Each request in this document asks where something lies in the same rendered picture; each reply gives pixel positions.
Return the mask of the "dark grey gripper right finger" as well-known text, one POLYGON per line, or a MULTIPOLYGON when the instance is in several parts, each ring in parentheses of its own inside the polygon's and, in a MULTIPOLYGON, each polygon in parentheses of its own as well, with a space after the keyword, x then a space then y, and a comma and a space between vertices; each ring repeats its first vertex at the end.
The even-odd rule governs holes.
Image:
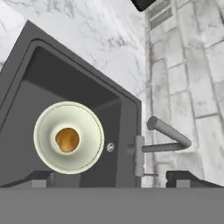
POLYGON ((167 188, 221 187, 215 183, 197 178, 189 171, 168 171, 166 180, 167 188))

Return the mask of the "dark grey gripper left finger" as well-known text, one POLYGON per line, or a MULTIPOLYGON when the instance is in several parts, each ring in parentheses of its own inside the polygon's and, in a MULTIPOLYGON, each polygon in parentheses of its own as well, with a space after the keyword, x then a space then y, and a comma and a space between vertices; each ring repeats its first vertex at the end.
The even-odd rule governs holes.
POLYGON ((10 188, 14 186, 22 186, 26 183, 31 183, 32 188, 47 188, 53 185, 53 171, 33 171, 25 178, 2 185, 2 188, 10 188))

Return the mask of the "brown potato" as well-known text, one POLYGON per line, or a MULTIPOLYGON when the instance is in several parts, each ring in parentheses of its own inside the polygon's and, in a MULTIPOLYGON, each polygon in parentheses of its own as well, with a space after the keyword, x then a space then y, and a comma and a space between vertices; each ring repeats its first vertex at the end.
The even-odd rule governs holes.
POLYGON ((55 141, 61 151, 68 153, 74 151, 78 147, 80 137, 75 129, 64 128, 57 133, 55 141))

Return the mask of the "pale green bowl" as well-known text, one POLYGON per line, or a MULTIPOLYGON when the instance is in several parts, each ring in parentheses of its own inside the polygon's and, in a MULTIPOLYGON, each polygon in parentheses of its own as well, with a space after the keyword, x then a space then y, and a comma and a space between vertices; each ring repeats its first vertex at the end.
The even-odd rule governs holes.
POLYGON ((99 160, 104 147, 104 131, 97 115, 78 102, 61 101, 46 108, 33 131, 33 142, 40 159, 64 174, 87 171, 99 160), (65 128, 76 130, 80 138, 76 149, 63 152, 56 135, 65 128))

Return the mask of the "dark grey sink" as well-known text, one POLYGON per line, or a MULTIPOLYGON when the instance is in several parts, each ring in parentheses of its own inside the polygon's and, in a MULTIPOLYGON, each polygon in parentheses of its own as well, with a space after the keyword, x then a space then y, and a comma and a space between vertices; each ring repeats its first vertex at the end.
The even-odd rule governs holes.
POLYGON ((126 151, 141 132, 141 102, 32 22, 0 72, 0 186, 46 170, 33 145, 39 115, 56 102, 79 102, 99 117, 101 158, 78 175, 56 174, 57 187, 137 187, 126 151))

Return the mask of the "black appliance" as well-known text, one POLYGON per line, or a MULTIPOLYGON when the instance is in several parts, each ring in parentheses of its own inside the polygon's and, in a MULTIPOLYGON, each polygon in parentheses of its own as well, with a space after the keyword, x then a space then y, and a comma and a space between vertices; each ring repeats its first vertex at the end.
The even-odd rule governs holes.
POLYGON ((156 2, 156 0, 130 0, 138 11, 145 11, 149 6, 156 2))

